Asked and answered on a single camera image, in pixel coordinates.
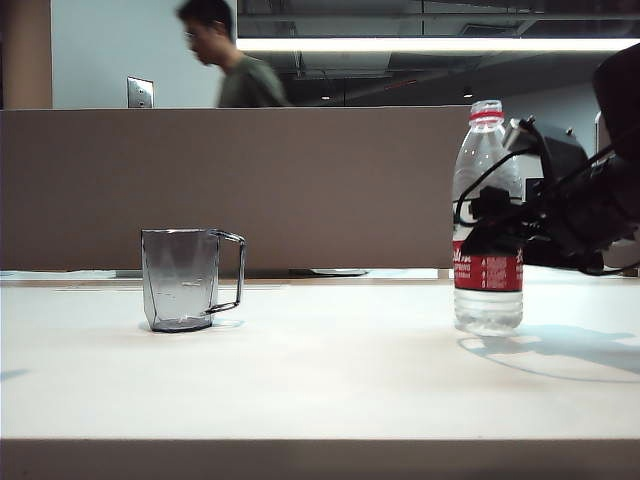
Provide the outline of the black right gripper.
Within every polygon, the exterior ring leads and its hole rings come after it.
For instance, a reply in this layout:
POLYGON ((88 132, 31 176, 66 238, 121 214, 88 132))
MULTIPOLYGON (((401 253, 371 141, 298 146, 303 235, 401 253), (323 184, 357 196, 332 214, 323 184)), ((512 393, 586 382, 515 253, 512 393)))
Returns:
MULTIPOLYGON (((515 256, 522 206, 497 187, 471 201, 477 223, 462 244, 464 256, 515 256)), ((615 155, 560 190, 541 220, 543 238, 524 247, 528 265, 606 274, 633 266, 633 161, 615 155)))

